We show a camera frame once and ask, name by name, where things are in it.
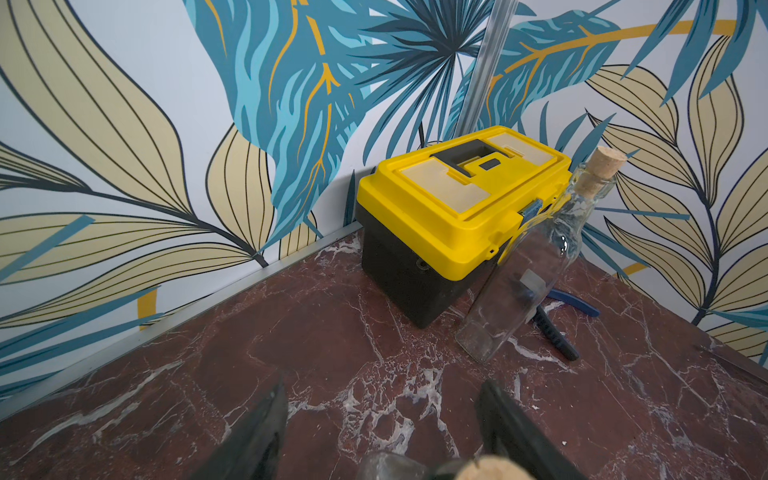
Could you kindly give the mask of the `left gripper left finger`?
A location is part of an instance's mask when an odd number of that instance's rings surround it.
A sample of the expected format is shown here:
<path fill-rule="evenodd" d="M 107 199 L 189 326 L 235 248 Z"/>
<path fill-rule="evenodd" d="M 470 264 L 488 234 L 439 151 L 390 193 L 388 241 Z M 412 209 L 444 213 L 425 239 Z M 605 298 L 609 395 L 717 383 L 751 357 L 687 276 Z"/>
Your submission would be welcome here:
<path fill-rule="evenodd" d="M 190 479 L 275 479 L 288 421 L 279 381 Z"/>

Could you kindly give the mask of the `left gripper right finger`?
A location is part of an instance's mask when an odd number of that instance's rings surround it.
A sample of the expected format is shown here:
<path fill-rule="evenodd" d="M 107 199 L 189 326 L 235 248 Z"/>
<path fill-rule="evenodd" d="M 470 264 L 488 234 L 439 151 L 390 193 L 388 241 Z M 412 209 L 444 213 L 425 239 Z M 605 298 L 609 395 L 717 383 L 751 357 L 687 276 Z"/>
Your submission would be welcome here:
<path fill-rule="evenodd" d="M 586 479 L 495 381 L 483 382 L 475 411 L 486 453 L 511 460 L 535 479 Z"/>

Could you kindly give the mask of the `glass bottle with cork stopper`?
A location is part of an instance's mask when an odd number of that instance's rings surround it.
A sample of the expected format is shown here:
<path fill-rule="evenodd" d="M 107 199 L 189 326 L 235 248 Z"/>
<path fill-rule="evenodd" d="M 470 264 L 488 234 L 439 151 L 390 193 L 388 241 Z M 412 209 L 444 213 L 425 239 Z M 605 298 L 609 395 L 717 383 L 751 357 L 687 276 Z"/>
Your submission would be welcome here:
<path fill-rule="evenodd" d="M 482 455 L 473 459 L 451 459 L 440 465 L 429 467 L 404 455 L 385 451 L 367 455 L 360 463 L 356 478 L 361 480 L 534 479 L 517 463 L 495 455 Z"/>

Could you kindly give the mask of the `slim glass bottle with cork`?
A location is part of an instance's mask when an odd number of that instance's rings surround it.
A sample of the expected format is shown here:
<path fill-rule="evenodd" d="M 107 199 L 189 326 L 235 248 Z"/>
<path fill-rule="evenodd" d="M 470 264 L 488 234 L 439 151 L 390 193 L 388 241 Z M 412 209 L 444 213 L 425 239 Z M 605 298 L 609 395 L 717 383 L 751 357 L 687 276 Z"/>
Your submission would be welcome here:
<path fill-rule="evenodd" d="M 627 161 L 618 150 L 597 147 L 576 169 L 554 211 L 537 216 L 505 249 L 456 334 L 459 345 L 474 360 L 488 361 L 535 315 L 578 257 L 584 225 Z"/>

